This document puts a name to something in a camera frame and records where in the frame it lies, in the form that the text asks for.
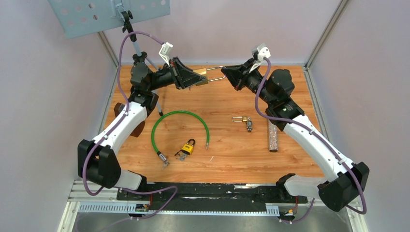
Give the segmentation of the large brass padlock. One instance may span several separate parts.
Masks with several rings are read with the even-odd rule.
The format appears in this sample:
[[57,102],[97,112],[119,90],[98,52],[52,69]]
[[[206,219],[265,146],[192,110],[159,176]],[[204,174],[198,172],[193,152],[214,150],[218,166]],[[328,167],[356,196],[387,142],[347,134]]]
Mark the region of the large brass padlock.
[[196,86],[206,85],[209,82],[214,82],[214,81],[219,81],[219,80],[225,79],[226,76],[219,77],[219,78],[214,78],[214,79],[209,79],[208,78],[208,75],[207,75],[208,71],[217,70],[217,69],[221,69],[221,68],[222,68],[222,66],[216,66],[216,67],[212,67],[212,68],[200,68],[200,69],[193,70],[194,73],[201,76],[201,81],[198,82],[197,84],[195,84],[194,86],[196,87]]

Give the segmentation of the small brass padlock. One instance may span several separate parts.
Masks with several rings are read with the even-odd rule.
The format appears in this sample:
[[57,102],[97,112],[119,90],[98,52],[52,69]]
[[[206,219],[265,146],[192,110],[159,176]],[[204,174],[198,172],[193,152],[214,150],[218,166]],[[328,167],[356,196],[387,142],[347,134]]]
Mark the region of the small brass padlock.
[[249,116],[234,116],[232,117],[233,122],[244,122],[248,132],[253,130],[253,122]]

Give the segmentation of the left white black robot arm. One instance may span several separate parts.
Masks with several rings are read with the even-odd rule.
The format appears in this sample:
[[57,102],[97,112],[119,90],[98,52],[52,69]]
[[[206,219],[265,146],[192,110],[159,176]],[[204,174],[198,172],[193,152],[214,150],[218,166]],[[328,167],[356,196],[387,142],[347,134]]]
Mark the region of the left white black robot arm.
[[143,61],[135,61],[131,68],[131,94],[125,98],[123,108],[103,132],[78,145],[78,175],[83,184],[90,181],[107,189],[129,189],[135,199],[144,199],[148,186],[142,175],[121,168],[117,160],[119,149],[132,133],[144,128],[159,98],[154,90],[169,85],[186,89],[206,80],[204,71],[190,69],[178,57],[156,72]]

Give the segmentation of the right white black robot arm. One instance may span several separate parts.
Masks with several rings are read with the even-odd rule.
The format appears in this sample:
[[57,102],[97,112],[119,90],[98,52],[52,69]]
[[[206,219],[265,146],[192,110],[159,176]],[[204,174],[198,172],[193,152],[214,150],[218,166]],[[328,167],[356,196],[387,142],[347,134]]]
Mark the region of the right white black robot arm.
[[315,161],[324,174],[323,178],[287,174],[277,181],[276,195],[288,202],[294,196],[319,198],[329,209],[338,212],[344,207],[354,208],[350,203],[360,198],[362,209],[367,213],[364,197],[369,167],[356,163],[337,150],[315,126],[301,107],[291,98],[295,85],[287,69],[267,71],[261,75],[250,59],[241,65],[224,66],[221,72],[235,90],[248,88],[255,93],[257,113],[296,141]]

